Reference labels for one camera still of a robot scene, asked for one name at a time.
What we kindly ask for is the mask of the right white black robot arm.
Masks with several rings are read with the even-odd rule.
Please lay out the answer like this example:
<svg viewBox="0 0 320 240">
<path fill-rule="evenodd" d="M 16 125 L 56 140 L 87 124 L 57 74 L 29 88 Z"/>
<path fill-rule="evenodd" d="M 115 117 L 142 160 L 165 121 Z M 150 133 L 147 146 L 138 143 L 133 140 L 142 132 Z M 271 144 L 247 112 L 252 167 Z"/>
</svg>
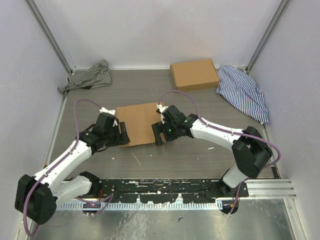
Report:
<svg viewBox="0 0 320 240">
<path fill-rule="evenodd" d="M 246 179 L 257 178 L 273 155 L 254 127 L 233 130 L 196 114 L 185 116 L 174 105 L 158 104 L 156 107 L 161 120 L 151 127 L 157 146 L 180 137 L 189 137 L 212 142 L 233 153 L 235 165 L 225 172 L 217 184 L 217 190 L 225 197 L 232 197 L 238 191 L 238 185 Z"/>
</svg>

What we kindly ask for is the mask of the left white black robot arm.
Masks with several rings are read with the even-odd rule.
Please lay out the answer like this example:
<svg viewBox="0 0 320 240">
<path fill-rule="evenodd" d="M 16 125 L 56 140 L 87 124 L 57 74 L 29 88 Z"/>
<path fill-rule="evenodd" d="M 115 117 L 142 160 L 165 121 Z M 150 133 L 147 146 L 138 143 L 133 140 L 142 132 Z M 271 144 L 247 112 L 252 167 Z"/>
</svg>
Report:
<svg viewBox="0 0 320 240">
<path fill-rule="evenodd" d="M 33 176 L 23 175 L 17 184 L 14 207 L 39 225 L 49 221 L 57 207 L 86 195 L 100 194 L 100 179 L 84 171 L 72 180 L 66 177 L 96 152 L 130 142 L 126 125 L 120 122 L 115 110 L 102 108 L 96 123 L 90 125 L 72 142 L 69 148 L 50 165 Z"/>
</svg>

